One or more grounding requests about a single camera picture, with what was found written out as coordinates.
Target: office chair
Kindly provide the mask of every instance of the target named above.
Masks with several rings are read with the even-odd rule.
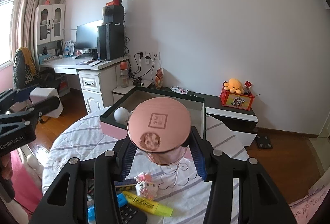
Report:
[[[23,50],[17,50],[15,53],[13,66],[13,90],[25,89],[34,86],[34,88],[55,88],[57,92],[59,92],[61,79],[56,79],[54,70],[46,69],[39,72],[35,68],[35,63],[29,49],[24,48],[24,52],[25,56]],[[39,122],[44,123],[41,117],[39,118]]]

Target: storage box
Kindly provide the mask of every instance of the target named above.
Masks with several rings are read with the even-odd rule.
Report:
[[[251,93],[249,95],[231,93],[228,90],[225,90],[224,86],[222,85],[222,91],[220,95],[222,106],[250,110],[254,98],[255,97]]]
[[[206,116],[204,98],[140,86],[134,87],[126,95],[120,98],[113,106],[111,106],[104,114],[101,115],[100,124],[102,132],[105,135],[114,137],[116,139],[125,138],[128,134],[127,125],[123,125],[115,121],[113,116],[114,111],[119,107],[124,107],[129,112],[131,112],[143,101],[155,97],[169,97],[181,102],[190,112],[191,125],[195,126],[201,137],[205,139],[206,125],[204,123],[206,121]]]

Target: screw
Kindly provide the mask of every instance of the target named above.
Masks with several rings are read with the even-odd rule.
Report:
[[[252,165],[256,165],[258,163],[258,160],[256,158],[250,158],[249,163]]]
[[[113,151],[113,150],[107,150],[107,151],[105,152],[105,156],[107,156],[107,157],[114,156],[114,151]]]
[[[76,157],[71,158],[71,159],[69,160],[69,164],[70,164],[70,165],[74,165],[74,164],[76,164],[77,162],[78,162],[78,159],[77,159]]]
[[[215,149],[215,150],[213,150],[213,154],[214,154],[215,156],[221,156],[221,155],[222,155],[222,151],[219,150],[219,149]]]

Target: calculator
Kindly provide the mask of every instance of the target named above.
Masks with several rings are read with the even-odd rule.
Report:
[[[147,216],[140,209],[126,204],[120,208],[123,224],[146,224]]]

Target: yellow highlighter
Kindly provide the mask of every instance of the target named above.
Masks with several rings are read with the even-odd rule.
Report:
[[[142,209],[143,211],[158,215],[158,216],[171,216],[173,209],[170,207],[167,207],[165,205],[161,205],[160,203],[157,203],[155,201],[148,200],[143,197],[139,197],[131,192],[123,191],[122,194],[127,199],[128,203],[131,205]]]

